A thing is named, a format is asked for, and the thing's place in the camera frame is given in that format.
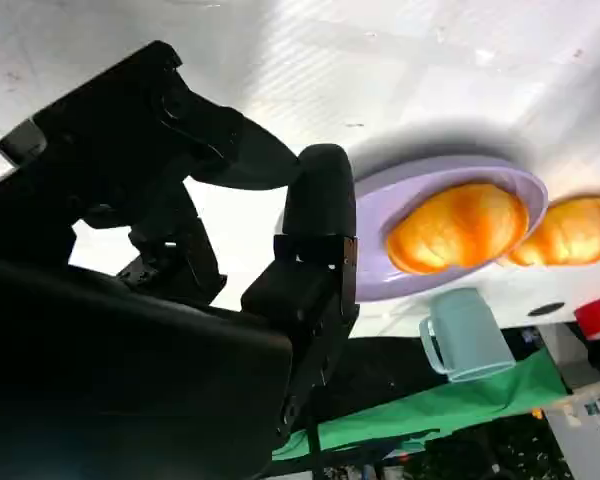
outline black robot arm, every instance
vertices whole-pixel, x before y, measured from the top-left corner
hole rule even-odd
[[[253,476],[357,318],[345,152],[296,157],[191,92],[180,64],[154,42],[0,141],[15,167],[0,180],[0,472]],[[226,277],[187,176],[289,186],[275,260],[241,312],[209,306]],[[130,226],[139,256],[116,277],[70,266],[80,219]]]

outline cup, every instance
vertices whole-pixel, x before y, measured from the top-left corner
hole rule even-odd
[[[451,382],[488,377],[516,364],[491,309],[475,288],[434,297],[430,311],[431,316],[420,322],[422,346],[433,369]]]

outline table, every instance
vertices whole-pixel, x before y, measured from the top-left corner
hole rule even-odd
[[[0,137],[153,39],[189,86],[296,152],[335,142],[358,178],[392,155],[505,150],[551,199],[600,192],[600,0],[0,0]],[[0,159],[0,174],[7,170]],[[188,182],[239,308],[272,258],[284,190]],[[73,262],[114,273],[126,231],[76,227]],[[477,286],[501,326],[570,320],[600,297],[600,264],[492,265],[435,291],[364,304],[353,335],[415,335],[431,295]],[[531,319],[540,305],[563,310]]]

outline orange bread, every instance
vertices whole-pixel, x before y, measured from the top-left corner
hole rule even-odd
[[[518,265],[586,265],[600,260],[600,198],[549,207],[533,234],[508,257]]]
[[[471,268],[508,252],[528,226],[515,195],[491,184],[463,185],[434,195],[402,220],[387,238],[387,253],[406,273]]]

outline purple dish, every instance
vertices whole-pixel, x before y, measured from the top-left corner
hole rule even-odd
[[[383,170],[356,183],[358,301],[422,292],[491,263],[471,269],[451,267],[435,275],[410,275],[395,268],[387,256],[386,237],[401,219],[432,195],[470,182],[491,183],[517,195],[529,210],[526,236],[535,230],[547,210],[547,189],[538,178],[506,160],[487,156],[427,158]]]

